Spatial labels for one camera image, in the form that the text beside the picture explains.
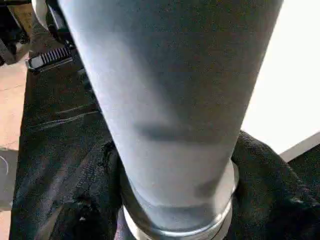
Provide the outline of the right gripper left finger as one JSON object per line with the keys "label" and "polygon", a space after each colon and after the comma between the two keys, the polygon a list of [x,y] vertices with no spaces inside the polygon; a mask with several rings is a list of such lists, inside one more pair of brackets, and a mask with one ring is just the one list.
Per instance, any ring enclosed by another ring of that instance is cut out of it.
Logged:
{"label": "right gripper left finger", "polygon": [[81,159],[59,161],[54,167],[60,185],[46,221],[46,238],[116,239],[123,166],[114,141],[101,139]]}

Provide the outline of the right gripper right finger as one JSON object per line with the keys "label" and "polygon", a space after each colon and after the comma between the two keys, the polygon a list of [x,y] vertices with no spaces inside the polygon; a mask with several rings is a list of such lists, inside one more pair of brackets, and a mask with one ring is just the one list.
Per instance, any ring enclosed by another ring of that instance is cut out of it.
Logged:
{"label": "right gripper right finger", "polygon": [[320,201],[268,145],[241,131],[231,159],[239,182],[225,239],[320,238]]}

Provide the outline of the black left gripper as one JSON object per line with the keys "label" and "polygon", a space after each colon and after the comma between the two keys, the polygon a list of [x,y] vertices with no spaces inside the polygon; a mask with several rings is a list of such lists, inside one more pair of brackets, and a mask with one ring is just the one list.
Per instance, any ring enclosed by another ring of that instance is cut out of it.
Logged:
{"label": "black left gripper", "polygon": [[38,22],[63,47],[57,47],[29,58],[25,62],[27,69],[34,74],[39,74],[72,63],[78,71],[82,70],[83,63],[58,1],[32,0],[31,4]]}

